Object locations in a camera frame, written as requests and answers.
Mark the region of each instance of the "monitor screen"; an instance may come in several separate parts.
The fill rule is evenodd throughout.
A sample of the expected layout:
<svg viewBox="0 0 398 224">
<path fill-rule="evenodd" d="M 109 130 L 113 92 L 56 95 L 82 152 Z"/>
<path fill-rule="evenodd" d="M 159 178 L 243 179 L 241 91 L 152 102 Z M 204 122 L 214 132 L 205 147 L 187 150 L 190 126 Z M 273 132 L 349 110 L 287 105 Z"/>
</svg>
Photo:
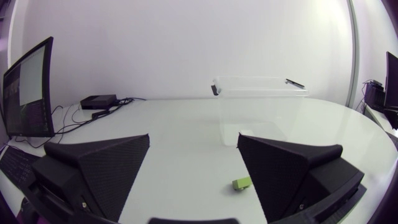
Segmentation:
<svg viewBox="0 0 398 224">
<path fill-rule="evenodd" d="M 398 109 L 398 58 L 387 52 L 386 99 L 384 107 Z"/>
<path fill-rule="evenodd" d="M 10 136 L 54 135 L 49 93 L 52 40 L 34 47 L 4 74 L 4 118 Z"/>
</svg>

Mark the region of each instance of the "green block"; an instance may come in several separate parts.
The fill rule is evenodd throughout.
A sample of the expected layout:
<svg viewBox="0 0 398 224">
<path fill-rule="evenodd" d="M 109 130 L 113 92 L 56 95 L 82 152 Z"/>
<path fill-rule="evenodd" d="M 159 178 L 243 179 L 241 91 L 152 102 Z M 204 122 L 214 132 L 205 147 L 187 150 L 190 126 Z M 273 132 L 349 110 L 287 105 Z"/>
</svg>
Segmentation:
<svg viewBox="0 0 398 224">
<path fill-rule="evenodd" d="M 241 179 L 232 181 L 232 187 L 235 190 L 243 190 L 243 189 L 248 188 L 250 185 L 252 185 L 250 177 L 245 177 L 245 178 L 241 178 Z"/>
</svg>

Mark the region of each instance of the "desk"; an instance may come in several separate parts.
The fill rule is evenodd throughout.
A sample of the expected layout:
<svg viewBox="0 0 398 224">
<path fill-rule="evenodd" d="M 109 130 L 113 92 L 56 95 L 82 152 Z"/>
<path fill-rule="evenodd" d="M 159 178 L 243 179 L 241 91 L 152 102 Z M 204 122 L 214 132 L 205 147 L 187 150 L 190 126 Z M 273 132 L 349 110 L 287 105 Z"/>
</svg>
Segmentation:
<svg viewBox="0 0 398 224">
<path fill-rule="evenodd" d="M 366 105 L 364 115 L 376 122 L 376 124 L 379 125 L 385 132 L 398 138 L 398 131 L 392 128 L 390 122 L 383 113 L 380 113 Z"/>
<path fill-rule="evenodd" d="M 235 217 L 240 223 L 265 223 L 254 187 L 242 192 L 232 190 L 231 181 L 247 176 L 248 171 L 239 150 L 222 145 L 217 103 L 217 100 L 135 101 L 107 118 L 66 134 L 62 143 L 149 133 L 150 148 L 127 198 L 121 223 L 146 223 L 150 217 L 186 220 Z M 395 171 L 398 152 L 393 143 L 377 124 L 344 106 L 304 99 L 297 111 L 288 141 L 318 146 L 341 144 L 342 157 L 365 173 L 362 184 L 368 190 L 343 223 L 366 223 Z M 90 114 L 79 111 L 74 119 L 83 121 Z M 54 126 L 61 125 L 60 118 L 54 114 Z M 10 144 L 32 154 L 44 154 L 43 149 L 35 150 L 24 143 Z M 2 172 L 0 190 L 17 213 L 23 196 Z"/>
</svg>

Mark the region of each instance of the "black cable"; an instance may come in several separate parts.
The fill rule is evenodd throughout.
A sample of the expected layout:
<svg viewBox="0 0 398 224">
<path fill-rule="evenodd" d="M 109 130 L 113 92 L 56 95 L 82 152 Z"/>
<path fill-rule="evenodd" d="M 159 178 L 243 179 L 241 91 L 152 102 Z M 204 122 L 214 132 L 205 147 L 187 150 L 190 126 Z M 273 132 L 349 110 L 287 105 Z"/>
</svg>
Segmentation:
<svg viewBox="0 0 398 224">
<path fill-rule="evenodd" d="M 65 116 L 63 117 L 63 127 L 62 127 L 61 129 L 59 129 L 59 130 L 57 131 L 57 133 L 66 128 L 66 126 L 65 126 L 65 118 L 67 117 L 68 111 L 69 111 L 69 109 L 70 109 L 71 107 L 72 107 L 72 106 L 68 107 L 67 112 L 65 113 Z M 32 144 L 31 144 L 28 140 L 26 140 L 26 139 L 18 140 L 17 138 L 18 138 L 18 136 L 15 137 L 15 141 L 16 141 L 16 142 L 26 142 L 28 145 L 32 146 L 33 148 L 38 149 L 38 148 L 42 147 L 45 143 L 47 143 L 47 142 L 49 142 L 51 139 L 53 139 L 54 136 L 51 137 L 51 138 L 49 138 L 48 140 L 46 140 L 45 142 L 43 142 L 42 144 L 40 144 L 40 145 L 38 145 L 38 146 L 32 145 Z"/>
<path fill-rule="evenodd" d="M 24 152 L 22 149 L 18 148 L 17 146 L 12 146 L 12 145 L 8 145 L 8 144 L 4 144 L 4 148 L 5 148 L 5 146 L 13 147 L 13 148 L 16 148 L 16 149 L 21 150 L 22 152 Z"/>
<path fill-rule="evenodd" d="M 68 114 L 68 111 L 69 111 L 69 109 L 72 107 L 73 105 L 70 105 L 69 107 L 68 107 L 68 109 L 67 109 L 67 112 L 65 113 L 65 116 L 63 117 L 63 126 L 62 126 L 62 129 L 60 129 L 59 131 L 61 131 L 61 130 L 63 130 L 64 128 L 65 128 L 65 118 L 67 117 L 67 114 Z M 60 140 L 58 141 L 58 144 L 61 142 L 61 140 L 62 140 L 62 138 L 63 138 L 63 134 L 61 135 L 61 138 L 60 138 Z"/>
<path fill-rule="evenodd" d="M 57 132 L 56 134 L 66 134 L 66 133 L 72 132 L 72 131 L 74 131 L 74 130 L 76 130 L 76 129 L 78 129 L 78 128 L 80 128 L 80 127 L 86 125 L 86 124 L 90 124 L 91 122 L 93 122 L 93 121 L 95 121 L 95 120 L 97 120 L 97 119 L 104 118 L 104 117 L 106 117 L 106 116 L 109 116 L 109 115 L 113 114 L 115 111 L 117 111 L 118 109 L 120 109 L 122 106 L 127 105 L 127 104 L 129 104 L 129 103 L 131 103 L 131 102 L 133 102 L 133 101 L 134 101 L 133 98 L 124 98 L 124 99 L 118 100 L 118 107 L 117 107 L 116 109 L 114 109 L 114 110 L 109 111 L 108 114 L 103 114 L 103 115 L 100 115 L 100 116 L 98 116 L 98 117 L 96 117 L 96 118 L 89 119 L 89 120 L 87 120 L 87 121 L 79 121 L 79 122 L 76 122 L 76 123 L 78 124 L 77 127 L 72 128 L 72 129 L 70 129 L 70 130 L 68 130 L 68 131 L 61 132 L 61 133 L 60 133 L 60 132 Z"/>
<path fill-rule="evenodd" d="M 146 99 L 143 99 L 143 98 L 137 98 L 137 97 L 129 97 L 128 99 L 133 99 L 133 100 L 144 100 L 144 101 L 147 101 Z"/>
<path fill-rule="evenodd" d="M 27 143 L 28 143 L 30 146 L 32 146 L 33 148 L 38 149 L 38 148 L 42 147 L 45 143 L 49 142 L 53 137 L 49 138 L 47 141 L 43 142 L 43 144 L 41 144 L 41 145 L 39 145 L 39 146 L 34 146 L 34 145 L 32 145 L 32 144 L 31 144 L 28 140 L 26 140 L 26 139 L 23 139 L 23 140 L 19 141 L 19 140 L 17 140 L 17 138 L 18 138 L 18 136 L 15 137 L 15 141 L 16 141 L 16 142 L 27 142 Z"/>
<path fill-rule="evenodd" d="M 54 110 L 51 112 L 51 115 L 54 114 L 54 112 L 55 112 L 55 110 L 56 110 L 57 108 L 62 108 L 62 109 L 63 109 L 63 106 L 61 106 L 61 105 L 56 106 L 56 107 L 54 108 Z"/>
<path fill-rule="evenodd" d="M 369 81 L 373 81 L 373 80 L 366 80 L 365 82 L 362 82 L 362 83 L 365 84 L 365 83 L 367 83 L 367 82 L 369 82 Z"/>
<path fill-rule="evenodd" d="M 77 109 L 75 110 L 75 112 L 73 112 L 73 114 L 72 114 L 72 121 L 73 121 L 74 123 L 76 123 L 76 124 L 80 124 L 80 123 L 86 122 L 86 121 L 75 121 L 75 120 L 73 119 L 73 116 L 75 115 L 75 113 L 76 113 L 77 111 L 80 111 L 80 105 L 77 107 Z"/>
</svg>

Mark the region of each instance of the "transparent plastic box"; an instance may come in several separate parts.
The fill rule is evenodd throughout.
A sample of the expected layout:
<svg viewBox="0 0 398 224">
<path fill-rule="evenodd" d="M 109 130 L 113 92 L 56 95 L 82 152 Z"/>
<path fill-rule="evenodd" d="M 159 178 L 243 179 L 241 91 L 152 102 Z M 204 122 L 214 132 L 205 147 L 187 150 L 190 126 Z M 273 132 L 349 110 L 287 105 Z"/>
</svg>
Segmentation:
<svg viewBox="0 0 398 224">
<path fill-rule="evenodd" d="M 216 77 L 223 143 L 236 146 L 239 133 L 286 141 L 297 109 L 309 92 L 304 86 L 274 77 Z"/>
</svg>

